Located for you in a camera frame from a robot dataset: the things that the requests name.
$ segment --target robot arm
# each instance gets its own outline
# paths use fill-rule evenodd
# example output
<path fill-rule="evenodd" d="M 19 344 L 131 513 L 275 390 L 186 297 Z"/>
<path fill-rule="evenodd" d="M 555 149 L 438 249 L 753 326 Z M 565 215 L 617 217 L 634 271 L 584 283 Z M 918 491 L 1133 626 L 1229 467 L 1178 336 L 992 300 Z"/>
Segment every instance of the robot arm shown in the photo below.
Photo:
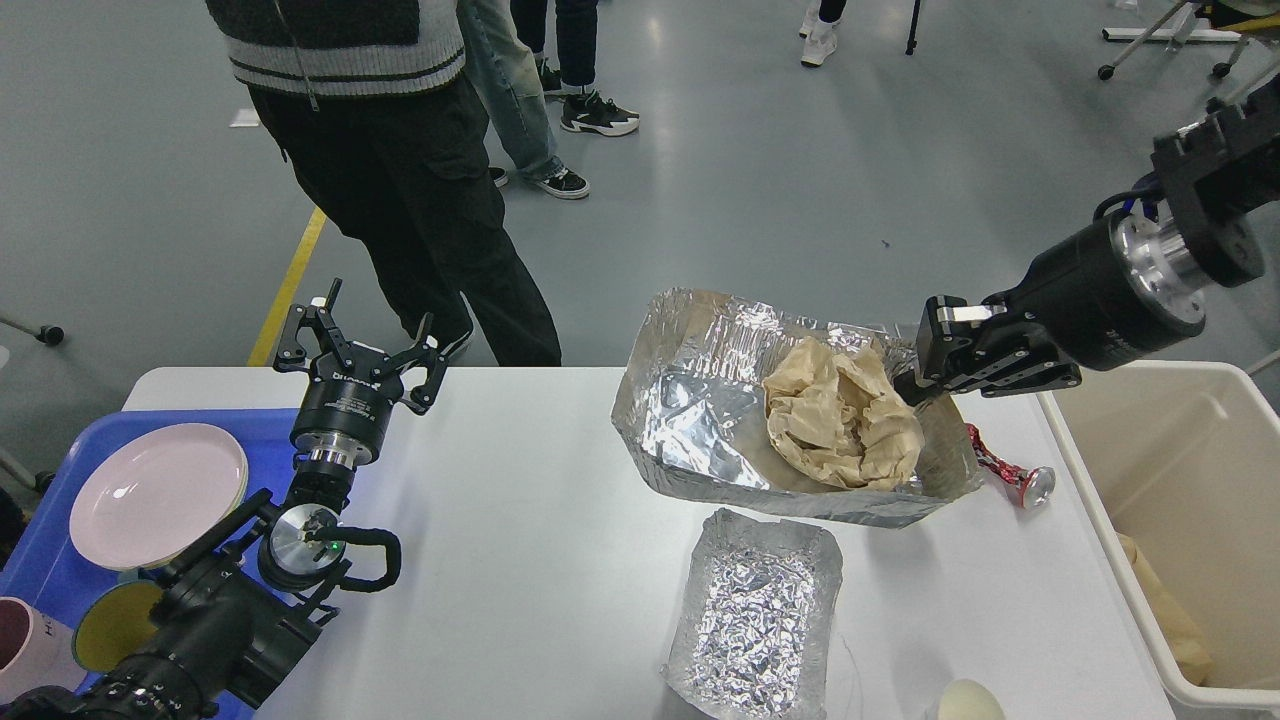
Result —
<path fill-rule="evenodd" d="M 163 594 L 150 612 L 155 635 L 88 691 L 37 688 L 17 698 L 4 719 L 196 720 L 218 712 L 224 691 L 256 708 L 338 615 L 324 605 L 334 589 L 378 592 L 396 583 L 399 539 L 383 529 L 343 527 L 338 516 L 356 468 L 378 459 L 392 407 L 402 402 L 425 414 L 448 357 L 426 336 L 430 316 L 413 346 L 394 356 L 347 341 L 330 316 L 340 286 L 335 279 L 324 301 L 293 306 L 276 350 L 276 370 L 311 379 L 291 433 L 298 456 L 283 502 L 257 491 L 161 568 L 155 579 Z M 297 338 L 302 329 L 314 331 L 320 346 L 310 364 Z M 428 368 L 426 382 L 406 393 L 401 373 L 417 365 Z M 255 543 L 264 582 L 297 602 L 242 570 Z M 372 580 L 348 577 L 348 544 L 381 546 L 385 573 Z"/>
<path fill-rule="evenodd" d="M 928 299 L 916 366 L 893 379 L 902 398 L 1074 387 L 1080 365 L 1110 370 L 1198 336 L 1202 288 L 1262 277 L 1244 217 L 1280 199 L 1280 76 L 1244 105 L 1156 138 L 1151 160 L 1156 184 L 1112 199 L 1165 200 L 1165 222 L 1106 214 L 1105 202 L 1091 225 L 1032 260 L 1016 287 L 979 305 Z"/>

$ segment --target aluminum foil tray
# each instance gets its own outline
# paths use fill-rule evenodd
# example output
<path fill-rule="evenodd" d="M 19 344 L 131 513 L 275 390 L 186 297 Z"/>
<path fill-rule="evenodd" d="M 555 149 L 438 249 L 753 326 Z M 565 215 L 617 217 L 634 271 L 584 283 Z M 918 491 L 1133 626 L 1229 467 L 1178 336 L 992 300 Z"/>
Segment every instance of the aluminum foil tray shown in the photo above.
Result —
<path fill-rule="evenodd" d="M 663 676 L 719 720 L 822 720 L 844 560 L 803 523 L 703 523 Z"/>
<path fill-rule="evenodd" d="M 760 382 L 804 337 L 846 352 L 879 341 L 895 375 L 915 359 L 914 331 L 822 323 L 718 292 L 669 290 L 649 304 L 613 402 L 613 427 L 645 483 L 663 495 L 902 528 L 982 483 L 955 404 L 943 397 L 918 411 L 924 448 L 910 483 L 893 492 L 841 491 L 773 450 Z"/>

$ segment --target gray floor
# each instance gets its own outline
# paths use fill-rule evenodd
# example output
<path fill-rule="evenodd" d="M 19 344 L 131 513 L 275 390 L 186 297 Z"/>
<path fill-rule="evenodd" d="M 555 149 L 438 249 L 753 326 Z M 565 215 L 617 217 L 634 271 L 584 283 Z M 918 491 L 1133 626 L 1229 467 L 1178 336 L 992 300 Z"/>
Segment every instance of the gray floor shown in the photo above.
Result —
<path fill-rule="evenodd" d="M 1149 170 L 1158 132 L 1199 117 L 1225 46 L 1140 50 L 1110 83 L 1107 0 L 854 0 L 826 67 L 800 67 L 801 0 L 603 0 L 599 86 L 641 129 L 559 133 L 585 201 L 515 183 L 507 228 L 572 365 L 621 365 L 673 286 L 846 322 L 914 322 L 925 296 L 1018 282 L 1093 205 Z M 243 88 L 200 3 L 0 5 L 0 438 L 51 469 L 161 365 L 243 364 L 311 205 L 261 129 L 228 129 Z M 553 114 L 559 106 L 552 108 Z M 497 142 L 494 160 L 506 164 Z M 1256 214 L 1280 255 L 1280 208 Z M 406 342 L 360 246 L 325 229 L 298 293 L 347 284 L 349 336 Z M 1280 274 L 1210 293 L 1211 323 L 1167 357 L 1248 365 L 1280 346 Z M 477 343 L 467 364 L 492 364 Z M 1280 370 L 1258 378 L 1280 398 Z"/>

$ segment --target pink cup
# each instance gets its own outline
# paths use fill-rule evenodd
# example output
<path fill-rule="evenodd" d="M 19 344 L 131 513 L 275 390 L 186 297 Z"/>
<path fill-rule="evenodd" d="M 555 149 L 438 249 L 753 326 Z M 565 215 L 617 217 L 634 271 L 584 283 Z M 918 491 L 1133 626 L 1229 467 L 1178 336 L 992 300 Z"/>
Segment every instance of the pink cup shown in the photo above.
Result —
<path fill-rule="evenodd" d="M 86 675 L 67 625 L 17 597 L 0 597 L 0 703 L 42 685 L 74 691 Z"/>

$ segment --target yellow plate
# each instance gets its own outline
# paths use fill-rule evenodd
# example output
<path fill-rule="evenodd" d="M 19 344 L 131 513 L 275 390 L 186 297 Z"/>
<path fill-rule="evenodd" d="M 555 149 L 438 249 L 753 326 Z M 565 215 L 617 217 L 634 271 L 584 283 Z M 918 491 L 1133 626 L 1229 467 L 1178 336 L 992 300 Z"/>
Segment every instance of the yellow plate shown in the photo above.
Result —
<path fill-rule="evenodd" d="M 151 580 L 116 585 L 93 602 L 76 629 L 73 647 L 81 667 L 106 673 L 151 639 L 148 615 L 164 594 Z"/>

